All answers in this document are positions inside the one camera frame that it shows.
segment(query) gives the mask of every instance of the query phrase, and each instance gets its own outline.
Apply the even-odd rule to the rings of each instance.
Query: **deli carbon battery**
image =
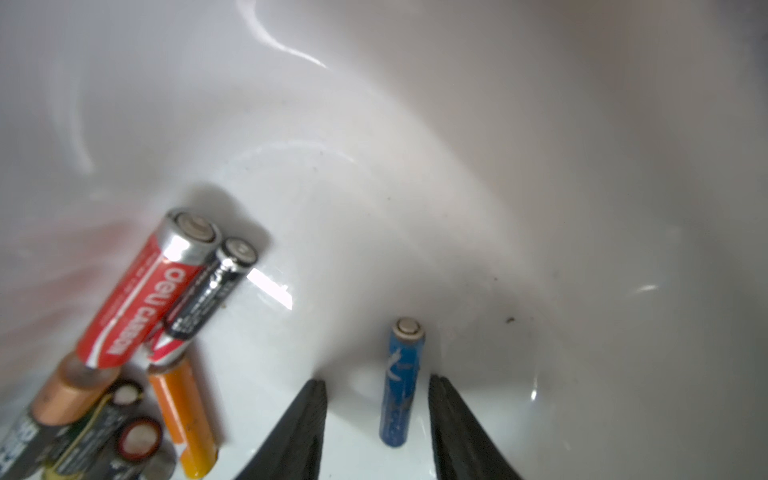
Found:
[[[142,397],[138,383],[131,380],[115,382],[91,412],[57,441],[46,462],[43,479],[79,479],[101,447],[133,414]]]
[[[379,436],[390,447],[401,446],[408,437],[424,342],[424,329],[412,318],[403,317],[392,327],[379,426]]]
[[[134,480],[162,441],[163,428],[157,420],[129,420],[104,446],[82,480]]]
[[[0,444],[0,479],[34,474],[55,440],[88,412],[119,372],[89,369],[74,353],[67,355]]]
[[[150,362],[169,365],[184,352],[186,345],[203,328],[240,281],[251,271],[259,256],[241,238],[230,237],[195,278],[163,320],[163,329],[149,341]]]
[[[80,360],[99,369],[126,363],[220,242],[210,221],[169,211],[80,339]]]

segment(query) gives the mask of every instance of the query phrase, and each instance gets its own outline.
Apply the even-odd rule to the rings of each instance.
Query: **aa battery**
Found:
[[[200,215],[169,211],[82,336],[77,353],[85,365],[126,363],[220,241],[218,227]]]
[[[169,365],[176,360],[258,258],[256,249],[245,240],[225,239],[165,317],[164,328],[149,341],[150,362]]]
[[[141,386],[118,380],[83,419],[76,422],[56,443],[43,471],[44,480],[75,480],[94,461],[107,440],[138,407]]]
[[[82,480],[134,480],[162,440],[163,429],[157,420],[129,420],[104,446]]]
[[[411,404],[424,342],[424,329],[412,318],[403,317],[392,327],[379,426],[379,436],[390,447],[399,447],[408,438]]]
[[[218,447],[189,360],[182,356],[169,366],[152,365],[147,374],[170,439],[181,451],[184,474],[203,478],[216,464]]]
[[[42,425],[25,411],[0,445],[0,478],[18,480],[34,474],[45,459],[49,445],[66,429],[67,426]]]
[[[0,479],[35,473],[54,440],[88,412],[119,372],[89,369],[74,353],[67,355],[0,444]]]

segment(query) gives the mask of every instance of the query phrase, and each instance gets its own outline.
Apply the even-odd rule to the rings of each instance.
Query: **black battery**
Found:
[[[176,456],[166,449],[157,450],[137,480],[169,480],[176,470]]]
[[[16,480],[34,474],[66,426],[47,426],[32,418],[29,411],[19,416],[0,444],[0,480]]]
[[[133,480],[162,441],[163,429],[157,420],[129,420],[104,446],[82,480]]]
[[[163,320],[149,345],[149,360],[155,365],[168,365],[177,359],[216,312],[224,299],[256,264],[259,256],[248,242],[229,237],[211,257],[210,263],[195,278]]]
[[[76,478],[85,472],[107,440],[131,417],[143,397],[141,385],[118,380],[82,420],[57,441],[43,471],[45,480]]]

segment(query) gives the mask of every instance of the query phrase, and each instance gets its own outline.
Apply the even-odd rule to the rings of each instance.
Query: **copper-top battery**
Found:
[[[179,463],[188,478],[203,478],[216,464],[218,448],[187,356],[147,370],[170,439],[183,450]]]
[[[119,368],[89,369],[74,353],[67,355],[0,442],[0,480],[34,474],[54,440],[88,412],[119,373]]]
[[[46,461],[44,480],[79,480],[108,439],[143,398],[141,385],[119,379],[94,408],[58,439]]]
[[[91,369],[74,354],[67,355],[29,407],[42,425],[69,425],[96,403],[120,374],[120,368]]]
[[[80,360],[99,369],[126,363],[220,242],[207,219],[169,211],[80,339]]]

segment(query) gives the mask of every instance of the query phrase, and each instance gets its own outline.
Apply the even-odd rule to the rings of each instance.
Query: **white curved wall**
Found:
[[[528,480],[761,478],[761,77],[722,10],[673,3],[4,2],[2,423],[189,204],[276,285],[197,342],[210,478],[316,374],[322,478],[433,478],[430,371]],[[391,450],[402,314],[428,342]]]

